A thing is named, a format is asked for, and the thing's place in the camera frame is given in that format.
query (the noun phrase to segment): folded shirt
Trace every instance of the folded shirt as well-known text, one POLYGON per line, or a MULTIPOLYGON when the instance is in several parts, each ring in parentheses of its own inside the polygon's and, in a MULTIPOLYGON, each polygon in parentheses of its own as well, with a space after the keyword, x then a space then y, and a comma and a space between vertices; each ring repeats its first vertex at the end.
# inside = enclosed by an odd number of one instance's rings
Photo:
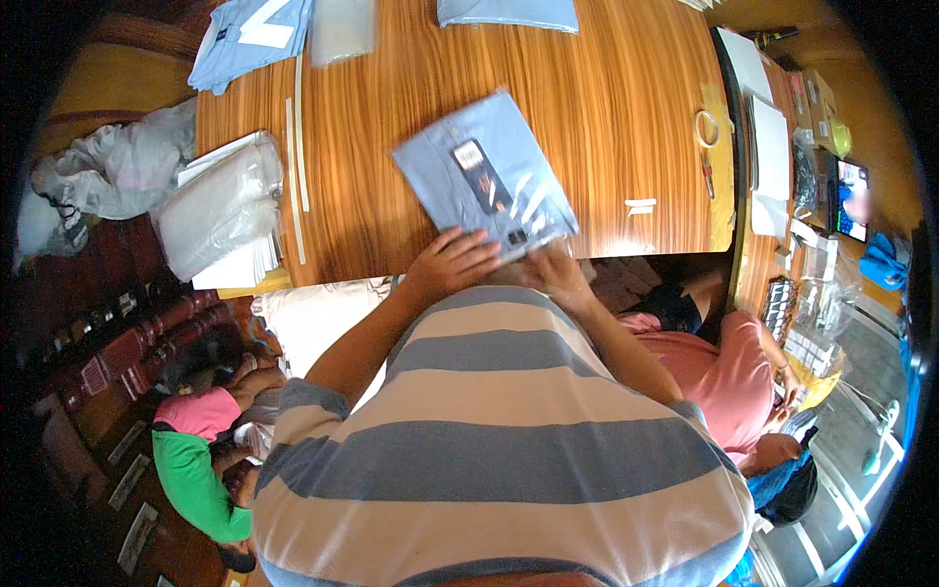
POLYGON ((212 10, 189 85, 221 96, 245 73, 300 53, 313 0, 231 0, 212 10))
POLYGON ((392 153, 439 230, 485 228, 501 260, 579 232, 560 182, 505 92, 430 125, 392 153))
POLYGON ((576 33, 574 0, 437 0, 437 20, 447 24, 495 23, 538 26, 576 33))

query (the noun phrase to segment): pink shirt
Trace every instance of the pink shirt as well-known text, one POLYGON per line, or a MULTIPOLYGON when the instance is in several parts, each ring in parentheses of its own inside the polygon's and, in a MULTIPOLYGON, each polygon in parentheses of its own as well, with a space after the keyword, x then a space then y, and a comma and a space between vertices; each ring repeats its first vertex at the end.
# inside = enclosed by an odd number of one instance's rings
POLYGON ((733 462, 760 439, 773 407, 773 366, 760 347, 760 321, 748 312, 724 317, 720 350, 686 332, 661 332, 651 314, 620 322, 665 365, 685 399, 704 412, 708 430, 733 462))

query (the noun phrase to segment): cardboard box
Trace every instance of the cardboard box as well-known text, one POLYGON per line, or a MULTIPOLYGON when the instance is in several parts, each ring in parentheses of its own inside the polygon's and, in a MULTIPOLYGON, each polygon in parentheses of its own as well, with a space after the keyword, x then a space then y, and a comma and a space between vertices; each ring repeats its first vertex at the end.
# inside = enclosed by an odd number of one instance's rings
POLYGON ((808 109, 808 96, 806 95, 806 80, 802 71, 789 73, 789 89, 793 93, 795 104, 796 126, 800 129, 813 129, 812 114, 808 109))
POLYGON ((803 73, 806 80, 806 95, 808 96, 808 110, 812 116, 812 130, 815 134, 815 146, 822 147, 837 154, 835 140, 831 132, 831 121, 838 117, 838 108, 835 106, 835 94, 824 82, 816 70, 803 73))

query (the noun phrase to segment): barcode label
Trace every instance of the barcode label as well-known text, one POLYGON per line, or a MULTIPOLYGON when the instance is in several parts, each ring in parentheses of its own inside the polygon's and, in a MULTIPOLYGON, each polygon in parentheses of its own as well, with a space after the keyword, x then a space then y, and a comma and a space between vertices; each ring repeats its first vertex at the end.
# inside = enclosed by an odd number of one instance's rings
POLYGON ((476 146, 475 141, 469 141, 460 147, 454 149, 456 162, 460 164, 463 171, 469 171, 473 167, 478 167, 483 162, 483 153, 476 146))

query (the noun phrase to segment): white pillow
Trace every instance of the white pillow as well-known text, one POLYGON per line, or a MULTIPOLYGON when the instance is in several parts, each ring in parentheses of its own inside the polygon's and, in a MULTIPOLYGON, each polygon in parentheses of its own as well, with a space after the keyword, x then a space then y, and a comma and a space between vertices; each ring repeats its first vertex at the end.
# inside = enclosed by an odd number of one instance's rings
MULTIPOLYGON (((332 343, 348 332, 388 297, 384 277, 322 286, 271 291, 254 298, 252 314, 263 317, 281 344, 288 377, 303 377, 332 343)), ((355 411, 378 391, 385 365, 369 385, 355 411)))

